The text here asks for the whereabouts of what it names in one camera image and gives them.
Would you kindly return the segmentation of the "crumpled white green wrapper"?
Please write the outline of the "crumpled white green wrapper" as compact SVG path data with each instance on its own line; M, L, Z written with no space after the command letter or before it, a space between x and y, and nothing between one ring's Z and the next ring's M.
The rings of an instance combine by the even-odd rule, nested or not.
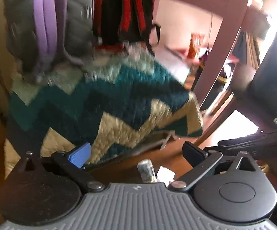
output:
M157 172L157 180L158 182L164 183L166 186L169 186L171 182L174 181L175 172L170 169L160 166Z

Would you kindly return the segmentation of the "white yellow drink bottle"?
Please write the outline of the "white yellow drink bottle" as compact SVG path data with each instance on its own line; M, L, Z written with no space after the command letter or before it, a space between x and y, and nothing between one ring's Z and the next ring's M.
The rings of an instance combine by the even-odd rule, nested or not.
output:
M141 160L137 164L137 169L139 174L141 175L141 180L143 183L155 183L158 181L153 163L150 159Z

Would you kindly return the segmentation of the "green and cream zigzag quilt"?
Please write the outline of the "green and cream zigzag quilt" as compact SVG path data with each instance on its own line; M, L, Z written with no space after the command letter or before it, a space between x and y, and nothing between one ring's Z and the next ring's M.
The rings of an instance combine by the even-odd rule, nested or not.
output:
M197 137L203 119L195 94L148 51L102 53L79 69L61 64L42 84L13 78L4 145L5 173L27 151L42 157L89 143L88 166L138 147L154 132Z

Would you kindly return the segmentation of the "wooden chair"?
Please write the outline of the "wooden chair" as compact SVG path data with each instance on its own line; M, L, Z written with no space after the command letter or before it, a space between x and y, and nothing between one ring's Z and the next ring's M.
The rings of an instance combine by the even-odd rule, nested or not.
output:
M263 132L277 130L277 32L257 70L245 64L235 67L229 90L233 98L195 145L204 142L234 111L239 111Z

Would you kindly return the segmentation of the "grey purple backpack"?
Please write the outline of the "grey purple backpack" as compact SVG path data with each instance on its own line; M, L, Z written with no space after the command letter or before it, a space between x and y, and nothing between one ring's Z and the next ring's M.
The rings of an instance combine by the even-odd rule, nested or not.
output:
M55 64L94 57L94 0L5 0L7 48L36 82Z

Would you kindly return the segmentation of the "black red backpack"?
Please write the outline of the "black red backpack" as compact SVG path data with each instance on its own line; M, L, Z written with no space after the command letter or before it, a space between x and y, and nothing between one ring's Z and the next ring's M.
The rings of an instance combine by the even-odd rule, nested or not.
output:
M127 43L144 43L154 56L150 34L160 26L153 23L155 0L95 0L93 34L102 43L97 49L119 52Z

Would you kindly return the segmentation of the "metal bed frame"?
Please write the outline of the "metal bed frame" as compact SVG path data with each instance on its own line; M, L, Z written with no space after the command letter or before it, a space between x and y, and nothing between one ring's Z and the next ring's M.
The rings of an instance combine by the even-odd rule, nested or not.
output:
M120 154L120 158L130 158L141 155L145 152L153 149L164 149L167 143L179 140L179 137L175 134L175 131L159 131L152 132L136 144L133 148Z

